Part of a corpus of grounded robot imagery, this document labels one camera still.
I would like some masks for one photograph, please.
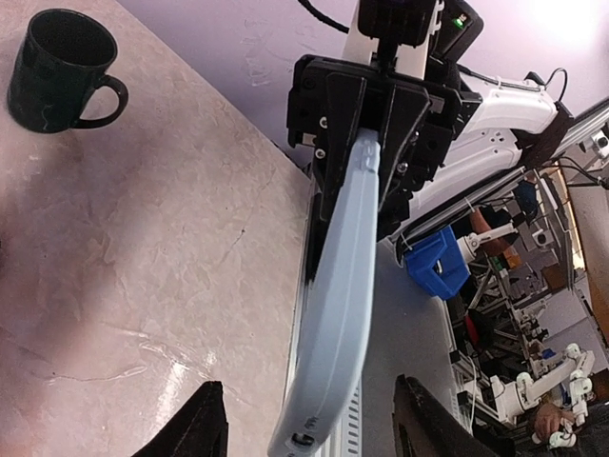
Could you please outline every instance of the mug handle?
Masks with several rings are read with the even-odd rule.
[[[125,110],[129,100],[127,86],[125,86],[125,84],[123,84],[123,82],[119,79],[116,79],[114,76],[110,76],[108,74],[102,76],[99,82],[95,85],[95,88],[99,89],[103,86],[107,86],[116,92],[116,95],[118,95],[118,108],[110,116],[103,117],[101,119],[78,119],[78,121],[76,121],[76,125],[74,126],[75,129],[97,129],[99,127],[107,126],[111,122],[114,122]]]

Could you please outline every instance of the black plastic part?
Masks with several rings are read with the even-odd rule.
[[[556,102],[556,108],[556,117],[542,133],[535,135],[521,130],[514,131],[518,138],[517,146],[522,150],[519,166],[537,169],[545,165],[556,153],[567,131],[573,127],[573,115],[566,106]]]
[[[226,457],[228,423],[222,383],[204,383],[133,457]]]
[[[456,24],[461,21],[462,27]],[[457,62],[484,29],[484,22],[466,2],[444,2],[442,27],[436,40],[434,57]]]
[[[541,79],[541,77],[538,74],[536,74],[534,71],[529,71],[524,79],[525,80],[529,79],[539,86],[545,86],[545,81],[543,81]]]
[[[458,350],[453,350],[450,354],[448,354],[450,356],[450,364],[456,364],[457,362],[461,361],[461,354],[459,353]]]
[[[379,238],[391,233],[408,217],[412,191],[431,180],[442,164],[460,115],[455,89],[341,60],[303,57],[295,67],[287,127],[291,146],[308,134],[324,151],[313,162],[323,193],[320,213],[313,217],[330,220],[357,130],[373,129],[382,145]],[[399,163],[407,164],[408,171],[397,173]]]
[[[427,39],[436,0],[362,0],[358,29],[396,45],[420,46]]]

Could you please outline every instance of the person's hand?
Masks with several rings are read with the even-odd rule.
[[[575,423],[575,416],[570,411],[563,411],[552,404],[545,404],[535,416],[535,434],[545,443],[550,440],[552,433],[560,430],[560,421],[566,419]]]

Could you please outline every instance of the white cable tie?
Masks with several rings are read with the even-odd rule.
[[[469,203],[469,199],[467,197],[465,197],[465,203],[467,204],[467,206],[472,210],[472,212],[476,212],[476,210],[474,209],[474,207],[472,206],[471,203]]]

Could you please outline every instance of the black cable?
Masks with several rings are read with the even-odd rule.
[[[503,197],[503,198],[493,198],[491,200],[485,200],[481,202],[481,205],[493,205],[494,203],[503,203],[506,204],[514,200],[514,197]]]
[[[457,64],[457,68],[459,68],[459,71],[461,73],[465,73],[467,76],[472,76],[476,79],[480,79],[480,80],[484,81],[485,83],[493,84],[495,86],[501,86],[503,88],[510,88],[510,89],[527,90],[529,92],[541,92],[542,91],[542,88],[540,86],[532,87],[532,86],[525,86],[523,84],[504,83],[497,79],[489,78],[488,76],[484,76],[483,74],[476,73],[475,71],[470,70],[468,67],[461,65],[461,64]]]
[[[562,83],[562,90],[560,91],[560,96],[559,96],[559,102],[561,102],[562,97],[564,97],[564,93],[567,91],[567,86],[569,84],[569,73],[567,72],[567,70],[565,70],[564,68],[559,68],[559,69],[555,69],[554,71],[552,71],[552,74],[548,78],[548,82],[545,83],[545,86],[547,88],[550,87],[550,84],[552,83],[552,80],[554,79],[554,76],[556,76],[557,73],[564,74],[564,83]]]
[[[342,33],[349,33],[349,27],[344,26],[343,24],[336,22],[331,17],[328,17],[323,14],[321,11],[311,5],[311,2],[309,2],[309,0],[298,0],[298,3],[300,3],[304,7],[304,9],[310,12],[318,21],[323,22],[327,26],[330,26],[332,29],[341,31]]]
[[[574,166],[576,166],[579,171],[581,171],[582,173],[587,173],[587,171],[585,169],[583,169],[583,167],[575,159],[572,159],[571,157],[566,157],[566,156],[565,157],[561,157],[558,162],[560,162],[560,160],[568,160]]]
[[[596,178],[596,177],[592,176],[590,173],[588,173],[585,170],[579,169],[577,167],[572,167],[570,165],[563,165],[563,164],[560,164],[560,168],[561,169],[574,169],[575,171],[577,171],[582,176],[588,178],[591,182],[596,183],[596,184],[598,184],[600,186],[599,178]]]

